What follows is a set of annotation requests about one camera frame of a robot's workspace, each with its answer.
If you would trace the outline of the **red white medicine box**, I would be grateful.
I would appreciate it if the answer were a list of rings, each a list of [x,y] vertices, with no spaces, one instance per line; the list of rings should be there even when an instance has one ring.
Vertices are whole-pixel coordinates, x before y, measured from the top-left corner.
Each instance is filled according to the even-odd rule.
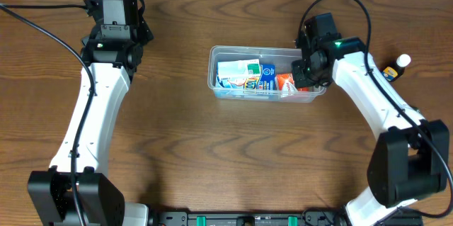
[[[309,92],[310,88],[297,88],[291,73],[278,74],[276,76],[278,90],[281,91],[281,97],[297,95],[300,92]]]

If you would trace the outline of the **blue fever patch box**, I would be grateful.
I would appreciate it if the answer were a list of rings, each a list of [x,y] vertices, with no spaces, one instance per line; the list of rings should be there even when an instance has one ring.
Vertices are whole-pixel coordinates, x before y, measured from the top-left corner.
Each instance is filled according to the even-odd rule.
[[[247,79],[231,79],[219,81],[215,76],[215,87],[222,89],[243,89],[247,91],[272,91],[275,90],[275,66],[261,64],[261,76]]]

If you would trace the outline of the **white blue medicine box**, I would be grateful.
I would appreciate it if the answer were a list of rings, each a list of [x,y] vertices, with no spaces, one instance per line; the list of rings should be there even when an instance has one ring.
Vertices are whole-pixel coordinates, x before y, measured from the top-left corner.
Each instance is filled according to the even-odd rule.
[[[217,77],[219,81],[247,79],[260,76],[261,68],[258,59],[217,63]]]

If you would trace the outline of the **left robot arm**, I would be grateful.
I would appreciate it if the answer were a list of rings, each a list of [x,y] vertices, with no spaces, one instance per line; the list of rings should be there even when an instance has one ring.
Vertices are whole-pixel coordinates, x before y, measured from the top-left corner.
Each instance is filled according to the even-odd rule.
[[[85,0],[96,24],[82,39],[79,96],[67,133],[28,193],[43,225],[148,225],[147,205],[129,203],[108,179],[110,143],[123,98],[154,36],[144,0]]]

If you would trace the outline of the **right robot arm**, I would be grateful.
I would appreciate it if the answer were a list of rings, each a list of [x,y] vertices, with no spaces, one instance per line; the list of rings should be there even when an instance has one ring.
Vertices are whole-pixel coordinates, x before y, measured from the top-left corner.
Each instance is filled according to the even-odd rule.
[[[447,126],[408,105],[376,68],[367,46],[358,37],[344,38],[330,13],[303,20],[295,45],[302,52],[292,63],[296,87],[336,84],[377,140],[368,186],[345,206],[342,222],[383,225],[401,212],[422,217],[409,206],[450,185]]]

